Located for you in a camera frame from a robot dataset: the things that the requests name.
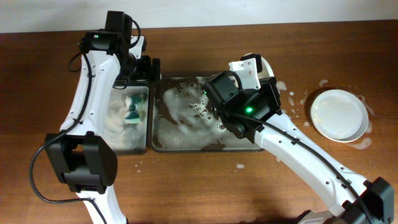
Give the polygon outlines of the green yellow sponge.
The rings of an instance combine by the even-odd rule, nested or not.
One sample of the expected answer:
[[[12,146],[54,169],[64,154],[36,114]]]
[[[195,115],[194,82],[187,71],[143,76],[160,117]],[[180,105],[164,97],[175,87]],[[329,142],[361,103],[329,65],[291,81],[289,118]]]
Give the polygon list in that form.
[[[124,122],[126,124],[141,123],[144,119],[144,95],[130,95],[125,99],[126,112]]]

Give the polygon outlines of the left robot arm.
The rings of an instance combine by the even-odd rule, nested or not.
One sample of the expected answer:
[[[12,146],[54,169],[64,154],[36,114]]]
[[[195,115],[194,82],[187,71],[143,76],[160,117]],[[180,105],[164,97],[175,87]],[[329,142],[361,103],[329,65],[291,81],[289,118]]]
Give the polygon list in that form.
[[[122,11],[108,11],[103,29],[81,39],[80,79],[72,106],[57,134],[48,134],[45,151],[60,183],[83,202],[93,223],[127,223],[114,181],[118,158],[103,138],[112,89],[160,80],[160,60],[143,55],[147,41],[132,35],[138,24]]]

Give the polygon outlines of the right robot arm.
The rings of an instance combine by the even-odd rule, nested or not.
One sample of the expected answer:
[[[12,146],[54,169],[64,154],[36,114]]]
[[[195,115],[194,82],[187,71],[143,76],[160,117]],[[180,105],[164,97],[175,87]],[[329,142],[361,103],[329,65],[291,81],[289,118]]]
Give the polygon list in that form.
[[[275,155],[321,198],[326,222],[392,223],[392,185],[381,177],[368,181],[304,135],[281,110],[276,84],[267,77],[249,88],[236,72],[224,71],[202,90],[228,131]]]

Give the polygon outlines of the white plate with sauce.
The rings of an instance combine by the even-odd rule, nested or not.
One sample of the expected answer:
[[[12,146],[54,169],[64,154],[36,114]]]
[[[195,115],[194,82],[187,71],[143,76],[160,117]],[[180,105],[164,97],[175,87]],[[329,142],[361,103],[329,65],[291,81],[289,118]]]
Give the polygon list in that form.
[[[260,54],[248,53],[243,55],[240,60],[247,60],[254,58],[256,60],[257,74],[259,79],[274,77],[274,72],[269,64],[269,62],[262,57]]]

